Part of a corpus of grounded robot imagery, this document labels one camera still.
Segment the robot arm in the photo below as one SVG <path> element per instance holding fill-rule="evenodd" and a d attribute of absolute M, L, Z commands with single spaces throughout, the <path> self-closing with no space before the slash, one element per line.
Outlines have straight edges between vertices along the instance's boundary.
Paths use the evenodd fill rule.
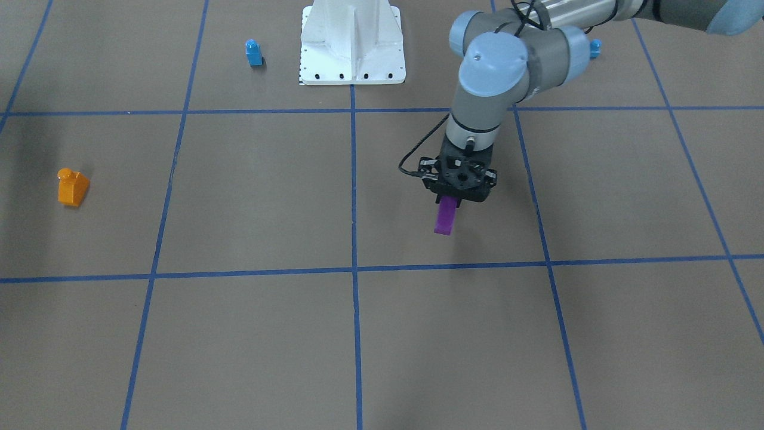
<path fill-rule="evenodd" d="M 762 19 L 761 1 L 513 1 L 467 11 L 448 42 L 461 58 L 439 155 L 415 175 L 442 208 L 480 203 L 496 185 L 489 166 L 507 110 L 567 84 L 590 63 L 592 28 L 638 17 L 713 35 L 737 35 Z"/>

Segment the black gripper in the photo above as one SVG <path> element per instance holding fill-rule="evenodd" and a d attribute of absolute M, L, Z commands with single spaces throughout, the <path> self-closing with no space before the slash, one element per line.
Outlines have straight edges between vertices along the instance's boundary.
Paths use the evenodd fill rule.
<path fill-rule="evenodd" d="M 469 168 L 475 174 L 485 174 L 489 170 L 489 166 L 491 166 L 493 150 L 493 145 L 482 150 L 472 149 L 470 146 L 467 149 L 462 149 L 453 144 L 448 136 L 443 136 L 441 144 L 441 172 L 445 173 L 461 168 Z M 447 196 L 437 194 L 436 204 L 441 204 L 444 198 L 447 198 Z M 463 199 L 458 199 L 456 207 L 460 208 L 463 203 Z"/>

